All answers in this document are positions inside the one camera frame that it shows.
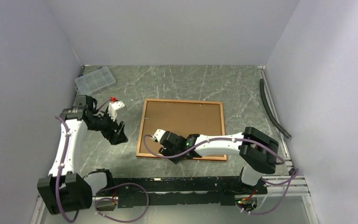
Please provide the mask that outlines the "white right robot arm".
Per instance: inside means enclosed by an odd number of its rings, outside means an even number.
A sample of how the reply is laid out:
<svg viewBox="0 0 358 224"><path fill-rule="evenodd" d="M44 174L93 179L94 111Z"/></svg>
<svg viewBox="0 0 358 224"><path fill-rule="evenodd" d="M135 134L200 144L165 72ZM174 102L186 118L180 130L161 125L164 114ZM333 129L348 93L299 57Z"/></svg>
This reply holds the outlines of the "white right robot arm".
<svg viewBox="0 0 358 224"><path fill-rule="evenodd" d="M246 127L244 132L231 135L190 134L186 138L158 129L152 139L161 145L158 152L174 163L211 155L240 156L245 164L238 189L244 194L254 190L262 176L274 174L276 166L284 163L278 155L278 142L254 127Z"/></svg>

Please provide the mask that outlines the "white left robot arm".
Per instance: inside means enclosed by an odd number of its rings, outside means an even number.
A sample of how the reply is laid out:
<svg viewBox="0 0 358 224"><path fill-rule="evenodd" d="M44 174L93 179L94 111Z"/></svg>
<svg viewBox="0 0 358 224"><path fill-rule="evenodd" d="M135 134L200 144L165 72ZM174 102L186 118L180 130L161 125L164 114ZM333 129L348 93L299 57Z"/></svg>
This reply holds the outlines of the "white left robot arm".
<svg viewBox="0 0 358 224"><path fill-rule="evenodd" d="M99 168L82 177L80 154L87 131L100 132L111 144L128 142L124 122L118 122L118 111L125 108L123 101L110 98L97 106L97 100L88 95L76 96L70 108L63 109L56 118L61 123L61 138L54 163L45 178L37 183L39 195L52 215L88 209L92 198L101 193L109 196L115 183L108 169Z"/></svg>

